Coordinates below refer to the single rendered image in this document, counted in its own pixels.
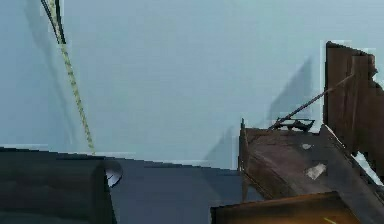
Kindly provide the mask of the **round white clock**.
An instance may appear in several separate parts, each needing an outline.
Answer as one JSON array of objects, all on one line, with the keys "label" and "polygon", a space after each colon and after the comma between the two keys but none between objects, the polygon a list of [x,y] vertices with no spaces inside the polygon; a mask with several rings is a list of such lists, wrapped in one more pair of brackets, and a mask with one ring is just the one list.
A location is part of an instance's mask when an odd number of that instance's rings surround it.
[{"label": "round white clock", "polygon": [[105,171],[106,171],[108,186],[110,188],[113,188],[121,180],[123,176],[123,169],[119,162],[107,160],[105,162]]}]

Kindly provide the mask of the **thin dark rod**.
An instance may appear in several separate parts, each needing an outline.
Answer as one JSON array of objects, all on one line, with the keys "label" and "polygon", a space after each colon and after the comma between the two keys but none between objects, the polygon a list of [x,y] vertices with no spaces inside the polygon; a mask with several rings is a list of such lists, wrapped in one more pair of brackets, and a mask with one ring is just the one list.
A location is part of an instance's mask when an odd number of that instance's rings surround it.
[{"label": "thin dark rod", "polygon": [[321,97],[325,96],[327,93],[330,93],[330,92],[334,91],[336,88],[338,88],[340,85],[346,83],[347,81],[349,81],[354,76],[355,76],[355,74],[351,73],[349,76],[347,76],[346,78],[344,78],[343,80],[338,82],[336,85],[334,85],[333,87],[327,88],[325,91],[323,91],[322,93],[318,94],[317,96],[315,96],[314,98],[312,98],[308,102],[302,104],[299,108],[295,109],[294,111],[292,111],[291,113],[289,113],[285,117],[283,117],[281,119],[277,119],[277,121],[273,125],[271,125],[267,130],[275,129],[278,125],[280,125],[284,121],[290,119],[292,116],[296,115],[297,113],[299,113],[303,109],[307,108],[309,105],[313,104],[314,102],[319,100]]}]

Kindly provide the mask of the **dark brown wooden bed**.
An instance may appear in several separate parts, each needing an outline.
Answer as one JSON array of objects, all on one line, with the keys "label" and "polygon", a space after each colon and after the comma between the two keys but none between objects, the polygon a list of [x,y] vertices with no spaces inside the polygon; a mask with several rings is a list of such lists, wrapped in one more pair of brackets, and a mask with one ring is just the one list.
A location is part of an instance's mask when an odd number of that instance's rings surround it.
[{"label": "dark brown wooden bed", "polygon": [[[384,128],[360,128],[354,140],[384,175]],[[238,170],[243,200],[250,187],[266,199],[335,191],[362,224],[384,224],[384,185],[373,181],[327,126],[317,133],[242,126]]]}]

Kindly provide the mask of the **pale green lamp pole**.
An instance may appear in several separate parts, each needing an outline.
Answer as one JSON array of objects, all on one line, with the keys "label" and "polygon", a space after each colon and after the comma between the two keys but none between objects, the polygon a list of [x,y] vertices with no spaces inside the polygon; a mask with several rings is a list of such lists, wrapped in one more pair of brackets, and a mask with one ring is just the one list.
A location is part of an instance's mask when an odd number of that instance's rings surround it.
[{"label": "pale green lamp pole", "polygon": [[67,51],[67,47],[66,47],[66,39],[65,39],[64,29],[63,29],[62,20],[61,20],[60,0],[40,0],[40,2],[52,26],[52,30],[54,32],[57,44],[61,50],[66,72],[69,77],[69,83],[71,85],[74,100],[75,100],[77,110],[80,116],[80,120],[83,126],[83,131],[87,141],[87,146],[91,154],[95,155],[96,151],[95,151],[91,131],[89,129],[89,125],[87,122],[86,114],[84,112],[84,107],[82,104],[79,88],[76,82],[73,66],[72,66],[72,63]]}]

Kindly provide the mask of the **orange brown wooden box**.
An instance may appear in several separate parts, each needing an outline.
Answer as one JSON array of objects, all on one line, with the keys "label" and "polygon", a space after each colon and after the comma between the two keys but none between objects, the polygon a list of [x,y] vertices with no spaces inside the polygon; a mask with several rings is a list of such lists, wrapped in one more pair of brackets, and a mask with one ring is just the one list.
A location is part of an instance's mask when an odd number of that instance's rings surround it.
[{"label": "orange brown wooden box", "polygon": [[362,224],[336,191],[210,208],[211,224]]}]

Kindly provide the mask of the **brown wooden headboard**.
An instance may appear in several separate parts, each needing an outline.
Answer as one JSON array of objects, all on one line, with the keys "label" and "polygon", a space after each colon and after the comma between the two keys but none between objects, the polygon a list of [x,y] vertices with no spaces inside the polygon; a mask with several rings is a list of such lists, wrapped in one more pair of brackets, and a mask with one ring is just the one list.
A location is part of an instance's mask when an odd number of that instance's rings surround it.
[{"label": "brown wooden headboard", "polygon": [[384,89],[373,80],[375,56],[331,41],[325,54],[323,122],[384,182]]}]

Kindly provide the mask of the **small black frame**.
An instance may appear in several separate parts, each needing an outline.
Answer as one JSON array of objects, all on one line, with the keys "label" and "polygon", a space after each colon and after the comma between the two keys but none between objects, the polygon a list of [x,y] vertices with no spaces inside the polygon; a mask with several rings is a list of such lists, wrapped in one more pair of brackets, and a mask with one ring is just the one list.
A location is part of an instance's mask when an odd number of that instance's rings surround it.
[{"label": "small black frame", "polygon": [[314,124],[312,119],[279,119],[274,125],[274,129],[280,129],[286,127],[288,130],[294,128],[299,129],[303,132],[308,132]]}]

